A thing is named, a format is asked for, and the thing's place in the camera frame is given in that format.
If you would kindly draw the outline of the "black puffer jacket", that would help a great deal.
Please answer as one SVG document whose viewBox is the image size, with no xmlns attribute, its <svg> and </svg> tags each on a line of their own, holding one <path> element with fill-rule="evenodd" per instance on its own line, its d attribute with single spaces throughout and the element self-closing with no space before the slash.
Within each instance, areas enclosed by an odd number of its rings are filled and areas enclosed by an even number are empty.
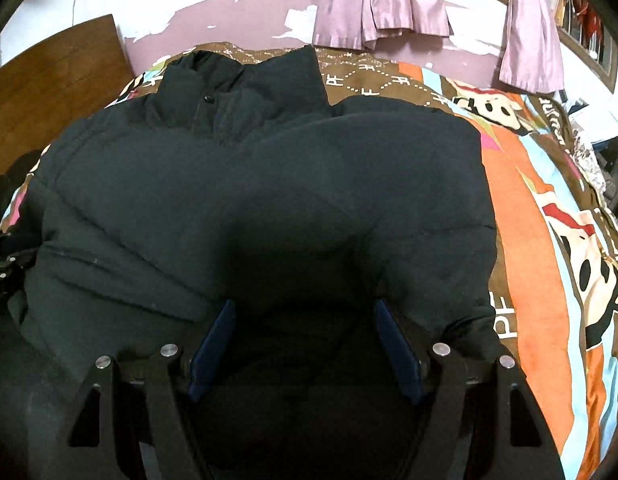
<svg viewBox="0 0 618 480">
<path fill-rule="evenodd" d="M 376 332 L 379 302 L 492 359 L 495 220 L 479 132 L 380 96 L 328 102 L 316 54 L 210 52 L 71 125 L 8 232 L 34 263 L 0 307 L 0 479 L 36 479 L 104 354 L 235 326 L 186 390 L 218 479 L 397 479 L 417 419 Z"/>
</svg>

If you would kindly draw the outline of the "brown wooden headboard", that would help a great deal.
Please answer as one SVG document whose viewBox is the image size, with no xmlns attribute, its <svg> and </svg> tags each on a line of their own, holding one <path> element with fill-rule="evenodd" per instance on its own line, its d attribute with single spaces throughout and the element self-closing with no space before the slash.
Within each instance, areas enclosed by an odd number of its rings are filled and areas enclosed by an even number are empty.
<svg viewBox="0 0 618 480">
<path fill-rule="evenodd" d="M 111 15 L 47 38 L 0 68 L 0 175 L 112 102 L 133 73 Z"/>
</svg>

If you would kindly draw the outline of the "colourful cartoon bed blanket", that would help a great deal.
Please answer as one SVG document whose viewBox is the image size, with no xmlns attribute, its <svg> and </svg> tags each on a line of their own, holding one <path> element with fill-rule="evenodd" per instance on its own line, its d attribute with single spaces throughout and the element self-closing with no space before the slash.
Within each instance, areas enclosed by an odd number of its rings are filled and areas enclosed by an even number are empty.
<svg viewBox="0 0 618 480">
<path fill-rule="evenodd" d="M 464 358 L 492 362 L 510 352 L 548 423 L 562 479 L 618 479 L 618 228 L 571 155 L 562 110 L 540 96 L 432 84 L 371 55 L 308 48 L 330 104 L 352 96 L 396 99 L 441 110 L 479 132 L 495 220 L 488 301 L 499 348 L 492 359 Z M 155 93 L 167 67 L 193 53 L 254 65 L 295 50 L 205 44 L 164 58 L 106 108 Z M 55 141 L 28 172 L 3 232 L 16 224 Z"/>
</svg>

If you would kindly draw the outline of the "pink satin right curtain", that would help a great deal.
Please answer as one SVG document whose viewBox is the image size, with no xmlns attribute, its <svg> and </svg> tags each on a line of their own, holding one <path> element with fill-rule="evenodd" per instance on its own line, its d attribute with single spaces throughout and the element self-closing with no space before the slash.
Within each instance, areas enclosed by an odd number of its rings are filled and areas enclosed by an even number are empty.
<svg viewBox="0 0 618 480">
<path fill-rule="evenodd" d="M 548 0 L 510 0 L 499 80 L 528 93 L 564 88 L 562 50 Z"/>
</svg>

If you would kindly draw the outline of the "pink satin curtain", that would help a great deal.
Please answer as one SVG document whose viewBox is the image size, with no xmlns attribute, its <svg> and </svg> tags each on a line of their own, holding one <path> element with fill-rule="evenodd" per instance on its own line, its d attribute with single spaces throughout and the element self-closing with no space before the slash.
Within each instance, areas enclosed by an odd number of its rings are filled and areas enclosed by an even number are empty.
<svg viewBox="0 0 618 480">
<path fill-rule="evenodd" d="M 562 50 L 548 0 L 510 0 L 499 80 L 528 93 L 564 88 Z"/>
<path fill-rule="evenodd" d="M 373 50 L 377 41 L 409 34 L 452 34 L 443 0 L 318 0 L 317 47 Z"/>
</svg>

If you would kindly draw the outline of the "red item hanging at window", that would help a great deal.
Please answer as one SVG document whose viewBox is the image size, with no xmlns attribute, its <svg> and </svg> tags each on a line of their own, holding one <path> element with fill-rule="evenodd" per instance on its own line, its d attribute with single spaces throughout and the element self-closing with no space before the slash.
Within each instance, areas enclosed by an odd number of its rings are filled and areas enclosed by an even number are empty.
<svg viewBox="0 0 618 480">
<path fill-rule="evenodd" d="M 601 38 L 603 23 L 588 0 L 571 0 L 572 8 L 582 28 L 582 44 L 588 48 L 593 37 Z"/>
</svg>

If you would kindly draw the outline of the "pink satin left curtain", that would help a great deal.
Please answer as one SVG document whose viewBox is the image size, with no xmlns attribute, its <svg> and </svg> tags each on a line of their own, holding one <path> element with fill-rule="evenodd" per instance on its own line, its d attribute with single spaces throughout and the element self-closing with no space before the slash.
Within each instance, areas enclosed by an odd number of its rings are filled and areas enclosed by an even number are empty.
<svg viewBox="0 0 618 480">
<path fill-rule="evenodd" d="M 409 34 L 452 34 L 443 0 L 318 0 L 317 47 L 373 50 L 377 41 Z"/>
</svg>

